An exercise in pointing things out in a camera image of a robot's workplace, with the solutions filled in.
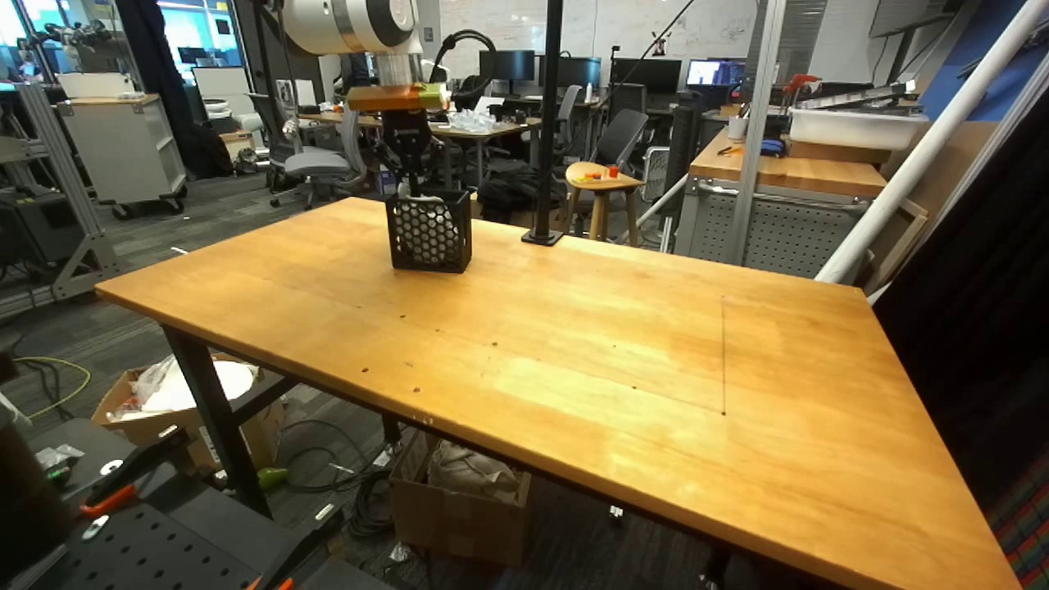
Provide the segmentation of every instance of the white box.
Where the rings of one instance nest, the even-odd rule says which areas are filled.
[[[808,144],[846,144],[873,150],[903,150],[914,131],[928,126],[923,116],[877,116],[877,111],[789,111],[789,139]]]

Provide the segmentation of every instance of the floor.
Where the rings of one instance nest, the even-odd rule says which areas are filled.
[[[295,202],[270,208],[263,176],[228,176],[190,184],[187,210],[177,218],[140,210],[135,221],[118,224],[101,210],[101,224],[121,268],[131,271],[295,212]],[[19,337],[15,354],[46,356],[62,366],[58,389],[75,389],[73,401],[62,401],[68,415],[93,415],[97,396],[121,369],[147,366],[168,354],[156,326],[95,297],[19,316],[2,321],[0,332]],[[15,376],[2,385],[2,393],[35,419],[32,431],[58,419],[57,409],[46,409],[49,401],[35,376]],[[288,484],[270,495],[274,522],[298,528],[318,506],[342,506],[349,515],[342,550],[345,560],[394,586],[700,586],[705,541],[642,515],[613,522],[604,498],[542,477],[534,480],[521,565],[481,566],[443,553],[413,553],[403,565],[391,565],[394,528],[391,506],[383,502],[386,483],[366,484],[366,495],[359,495],[359,480],[345,480],[331,468],[331,461],[339,461],[359,477],[359,468],[369,465],[379,448],[379,415],[305,387],[278,404],[278,415],[281,431],[274,445],[288,468]]]

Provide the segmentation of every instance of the metal frame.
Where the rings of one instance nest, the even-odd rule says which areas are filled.
[[[75,224],[82,225],[84,237],[49,285],[30,285],[23,293],[2,296],[0,318],[84,296],[95,289],[97,280],[118,271],[118,260],[112,253],[112,242],[101,234],[89,187],[80,176],[68,140],[58,129],[58,117],[57,117],[41,84],[19,84],[15,92],[19,92],[19,101],[30,116],[32,129],[35,129],[35,139],[23,139],[30,144],[25,160],[49,160],[52,165],[58,189],[64,194],[73,212],[75,212]],[[10,166],[14,182],[32,187],[35,182],[23,166],[25,160],[5,165],[5,166]]]

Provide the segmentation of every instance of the black basket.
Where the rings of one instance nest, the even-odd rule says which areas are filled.
[[[473,256],[468,194],[386,201],[394,268],[462,271]]]

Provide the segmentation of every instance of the stool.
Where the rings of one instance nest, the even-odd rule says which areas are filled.
[[[592,160],[576,160],[563,171],[567,184],[567,224],[575,221],[581,194],[592,194],[590,208],[590,238],[605,238],[608,237],[608,194],[627,194],[627,218],[628,218],[628,247],[636,247],[636,189],[642,182],[628,175],[608,176],[608,166],[592,165]]]

